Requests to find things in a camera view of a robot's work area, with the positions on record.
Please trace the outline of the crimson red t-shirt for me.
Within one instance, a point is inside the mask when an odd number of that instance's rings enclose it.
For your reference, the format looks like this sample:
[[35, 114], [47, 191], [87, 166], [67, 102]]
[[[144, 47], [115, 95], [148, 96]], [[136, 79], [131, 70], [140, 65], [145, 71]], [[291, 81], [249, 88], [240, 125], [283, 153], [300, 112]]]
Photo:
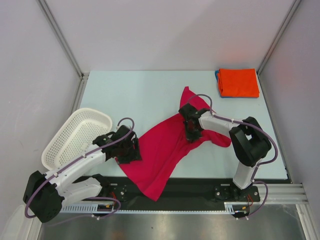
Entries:
[[178, 162], [206, 141], [227, 148], [231, 139], [214, 131], [204, 130], [196, 142], [187, 141], [184, 118], [177, 113], [160, 122], [139, 141], [141, 160], [120, 164], [125, 175], [149, 199], [157, 201]]

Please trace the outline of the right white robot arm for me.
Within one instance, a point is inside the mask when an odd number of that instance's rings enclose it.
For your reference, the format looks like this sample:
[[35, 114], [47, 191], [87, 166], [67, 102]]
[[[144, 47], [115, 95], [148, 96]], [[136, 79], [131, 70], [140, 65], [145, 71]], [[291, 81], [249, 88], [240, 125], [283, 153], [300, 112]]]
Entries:
[[211, 131], [231, 140], [239, 163], [232, 184], [223, 190], [215, 188], [218, 201], [242, 201], [248, 196], [253, 185], [253, 175], [261, 159], [265, 158], [272, 147], [269, 138], [263, 133], [257, 120], [248, 117], [243, 121], [222, 117], [207, 108], [196, 109], [187, 103], [179, 110], [183, 117], [186, 139], [194, 143], [203, 138], [203, 131]]

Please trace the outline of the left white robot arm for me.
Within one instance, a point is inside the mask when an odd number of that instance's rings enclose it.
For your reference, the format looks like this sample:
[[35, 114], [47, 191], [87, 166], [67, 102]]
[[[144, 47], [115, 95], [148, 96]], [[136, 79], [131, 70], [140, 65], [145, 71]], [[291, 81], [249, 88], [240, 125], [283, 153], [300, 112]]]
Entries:
[[130, 127], [121, 125], [117, 131], [97, 136], [75, 159], [46, 173], [37, 170], [30, 175], [23, 195], [25, 217], [47, 223], [64, 207], [83, 200], [106, 201], [120, 209], [106, 177], [97, 173], [82, 181], [79, 178], [109, 159], [126, 164], [140, 157], [139, 139]]

